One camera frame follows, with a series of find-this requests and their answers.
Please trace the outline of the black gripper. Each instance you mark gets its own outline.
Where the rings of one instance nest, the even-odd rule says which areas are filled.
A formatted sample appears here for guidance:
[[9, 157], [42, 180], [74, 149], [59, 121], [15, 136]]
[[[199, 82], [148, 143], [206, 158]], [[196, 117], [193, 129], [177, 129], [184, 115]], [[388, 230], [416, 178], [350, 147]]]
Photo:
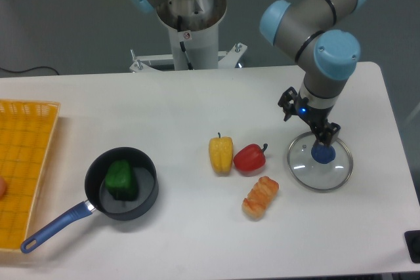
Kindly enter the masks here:
[[284, 113], [284, 121], [292, 116], [297, 115], [310, 126], [313, 135], [318, 143], [330, 147], [339, 136], [341, 126], [336, 123], [330, 123], [328, 116], [333, 107], [329, 108], [313, 108], [309, 105], [299, 105], [297, 111], [295, 101], [297, 99], [297, 91], [293, 87], [289, 87], [280, 97], [278, 106]]

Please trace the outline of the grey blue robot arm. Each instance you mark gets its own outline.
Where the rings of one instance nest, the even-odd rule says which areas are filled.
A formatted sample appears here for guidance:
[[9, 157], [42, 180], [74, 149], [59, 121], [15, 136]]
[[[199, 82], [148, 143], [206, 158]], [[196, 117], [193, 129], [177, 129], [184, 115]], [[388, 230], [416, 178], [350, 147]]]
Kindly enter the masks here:
[[[219, 23], [226, 0], [131, 0], [142, 12], [156, 12], [168, 29], [174, 66], [178, 70], [214, 69], [219, 64]], [[299, 90], [288, 89], [278, 104], [286, 117], [298, 116], [316, 140], [330, 146], [339, 135], [328, 121], [360, 58], [360, 44], [337, 30], [341, 19], [366, 0], [284, 0], [271, 4], [259, 23], [262, 36], [304, 71]]]

